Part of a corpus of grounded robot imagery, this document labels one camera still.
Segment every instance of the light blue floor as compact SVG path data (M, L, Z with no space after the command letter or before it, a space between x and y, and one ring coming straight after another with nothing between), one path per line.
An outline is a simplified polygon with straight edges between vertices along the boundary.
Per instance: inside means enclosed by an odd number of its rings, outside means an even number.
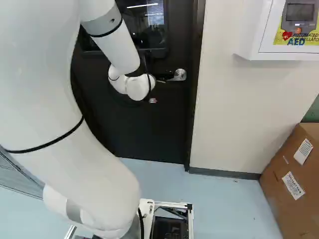
M194 204L195 239L282 239L257 181L192 175L176 164L122 161L138 178L144 198ZM1 239L63 239L69 228L40 200L0 188L0 202Z

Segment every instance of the door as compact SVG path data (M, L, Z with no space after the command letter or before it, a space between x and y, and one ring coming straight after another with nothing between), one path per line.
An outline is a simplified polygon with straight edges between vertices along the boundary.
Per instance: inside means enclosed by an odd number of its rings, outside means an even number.
M117 93L108 81L109 61L80 29L71 67L77 103L96 138L116 156L184 164L193 79L166 80L176 69L191 71L193 0L116 2L157 79L151 100L134 102Z

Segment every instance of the black cable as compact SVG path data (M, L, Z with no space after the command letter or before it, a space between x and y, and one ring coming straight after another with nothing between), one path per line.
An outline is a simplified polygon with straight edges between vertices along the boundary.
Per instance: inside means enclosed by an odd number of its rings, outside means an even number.
M145 54L143 54L143 59L144 59L144 66L145 66L146 75L148 76L148 81L149 81L149 92L146 95L145 99L149 100L149 96L150 96L150 93L151 93L151 90L152 90L152 85L151 85L151 79L150 79L148 67L146 65Z
M66 132L64 135L48 142L48 143L45 143L45 144L42 144L42 145L39 145L37 147L33 147L33 148L28 148L28 149L22 149L22 150L8 150L5 148L5 151L7 151L8 153L30 153L30 152L34 152L34 151L37 151L37 150L40 150L40 149L43 149L43 148L46 148L50 145L53 145L61 140L63 140L64 138L66 138L67 136L69 136L70 134L72 134L78 127L80 127L80 125L82 124L84 120L84 117L82 116L81 117L81 120L71 129L69 130L68 132Z
M110 81L117 81L117 80L119 79L119 77L120 77L120 76L118 76L118 77L117 77L116 79L114 79L114 80L113 80L113 79L111 79L111 77L110 77L110 75L109 75L110 68L111 68L111 64L110 64L109 69L108 69L108 78L109 78L109 80L110 80Z
M144 222L143 222L143 216L140 211L140 208L138 209L138 212L139 212L140 226L141 226L141 239L144 239Z
M122 95L117 92L114 87L111 85L110 81L107 81L107 91L109 93L110 98L113 100L114 103L121 107L125 108L138 108L143 106L143 102L133 101L126 95Z

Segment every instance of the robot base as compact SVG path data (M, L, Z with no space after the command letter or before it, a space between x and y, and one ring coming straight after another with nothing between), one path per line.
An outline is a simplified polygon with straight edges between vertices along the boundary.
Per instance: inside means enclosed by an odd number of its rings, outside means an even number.
M143 215L144 239L193 239L193 205L189 203L154 202L141 199L139 208ZM140 223L134 219L131 229L121 239L140 239ZM86 239L73 236L71 226L64 239Z

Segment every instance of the yellow label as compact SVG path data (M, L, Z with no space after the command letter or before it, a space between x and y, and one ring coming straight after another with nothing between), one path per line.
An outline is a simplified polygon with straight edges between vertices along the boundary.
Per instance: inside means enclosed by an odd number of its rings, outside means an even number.
M274 45L288 46L319 46L319 16L317 28L310 33L301 33L301 28L296 26L294 32L281 29L281 21L274 39Z

